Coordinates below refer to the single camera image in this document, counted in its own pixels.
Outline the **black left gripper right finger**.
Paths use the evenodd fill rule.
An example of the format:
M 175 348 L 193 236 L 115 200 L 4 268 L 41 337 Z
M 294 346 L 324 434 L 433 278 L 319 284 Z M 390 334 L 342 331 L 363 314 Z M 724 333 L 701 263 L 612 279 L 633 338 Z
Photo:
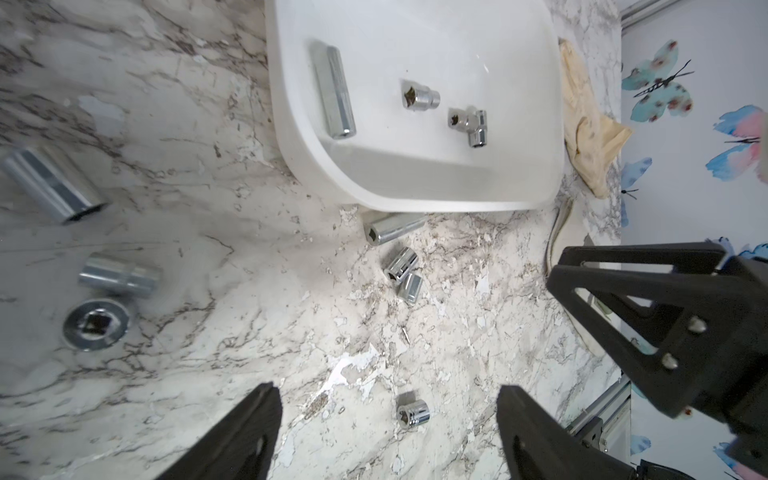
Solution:
M 512 479 L 632 479 L 629 465 L 569 435 L 517 385 L 504 385 L 496 419 Z

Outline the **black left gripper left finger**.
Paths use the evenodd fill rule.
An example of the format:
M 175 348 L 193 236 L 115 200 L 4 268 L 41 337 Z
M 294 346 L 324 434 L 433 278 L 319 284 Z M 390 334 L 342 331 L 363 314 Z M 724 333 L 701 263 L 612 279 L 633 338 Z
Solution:
M 258 385 L 162 479 L 265 479 L 279 440 L 282 402 L 273 383 Z

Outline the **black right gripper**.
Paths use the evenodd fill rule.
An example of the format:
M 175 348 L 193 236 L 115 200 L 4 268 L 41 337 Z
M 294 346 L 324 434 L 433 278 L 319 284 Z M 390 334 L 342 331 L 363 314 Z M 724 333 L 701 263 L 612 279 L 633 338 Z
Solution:
M 584 326 L 657 410 L 686 408 L 726 424 L 726 453 L 767 472 L 767 263 L 732 257 L 708 242 L 564 249 L 547 290 Z M 577 295 L 615 312 L 630 300 L 678 308 L 670 337 L 642 353 Z

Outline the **lone chrome socket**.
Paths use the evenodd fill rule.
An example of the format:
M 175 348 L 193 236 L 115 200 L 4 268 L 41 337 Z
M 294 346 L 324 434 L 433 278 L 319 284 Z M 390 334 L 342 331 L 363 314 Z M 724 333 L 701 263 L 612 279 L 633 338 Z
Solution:
M 415 428 L 426 424 L 431 419 L 431 412 L 425 401 L 414 400 L 399 405 L 397 417 L 404 428 Z

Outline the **short chrome socket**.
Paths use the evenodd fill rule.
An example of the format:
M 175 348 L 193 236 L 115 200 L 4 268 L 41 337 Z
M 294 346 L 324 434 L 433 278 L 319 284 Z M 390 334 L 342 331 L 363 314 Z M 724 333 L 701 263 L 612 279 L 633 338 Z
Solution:
M 476 110 L 468 115 L 468 142 L 472 148 L 482 148 L 488 143 L 488 122 L 485 110 Z

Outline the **chrome socket with knurled band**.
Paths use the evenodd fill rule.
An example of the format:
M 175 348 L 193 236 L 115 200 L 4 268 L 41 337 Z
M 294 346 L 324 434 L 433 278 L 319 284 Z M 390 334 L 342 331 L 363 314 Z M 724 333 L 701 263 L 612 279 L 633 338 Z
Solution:
M 462 133 L 475 131 L 476 117 L 474 111 L 472 109 L 450 108 L 448 111 L 448 127 Z

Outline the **long chrome hex socket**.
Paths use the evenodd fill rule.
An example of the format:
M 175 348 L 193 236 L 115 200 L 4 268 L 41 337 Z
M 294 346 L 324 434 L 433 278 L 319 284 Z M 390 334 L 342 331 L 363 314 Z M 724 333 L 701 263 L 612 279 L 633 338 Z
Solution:
M 328 135 L 335 140 L 354 137 L 357 128 L 340 50 L 315 41 L 310 54 Z

